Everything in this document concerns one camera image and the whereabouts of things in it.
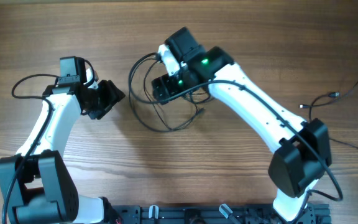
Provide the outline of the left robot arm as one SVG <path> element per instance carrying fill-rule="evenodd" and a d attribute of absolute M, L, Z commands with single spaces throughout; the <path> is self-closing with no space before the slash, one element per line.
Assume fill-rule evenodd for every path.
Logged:
<path fill-rule="evenodd" d="M 123 223 L 105 197 L 78 193 L 63 161 L 80 116 L 100 120 L 125 94 L 99 80 L 85 58 L 60 59 L 60 73 L 46 87 L 40 116 L 17 152 L 0 159 L 2 223 Z"/>

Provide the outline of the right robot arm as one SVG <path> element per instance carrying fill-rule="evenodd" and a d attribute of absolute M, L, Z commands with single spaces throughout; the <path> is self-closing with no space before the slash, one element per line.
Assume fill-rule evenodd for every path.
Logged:
<path fill-rule="evenodd" d="M 167 74 L 152 80 L 154 98 L 164 105 L 184 91 L 205 88 L 236 112 L 273 154 L 268 168 L 278 189 L 273 209 L 285 221 L 299 219 L 313 187 L 332 164 L 326 125 L 286 110 L 228 53 L 220 47 L 205 50 L 186 27 L 159 46 L 157 58 Z"/>

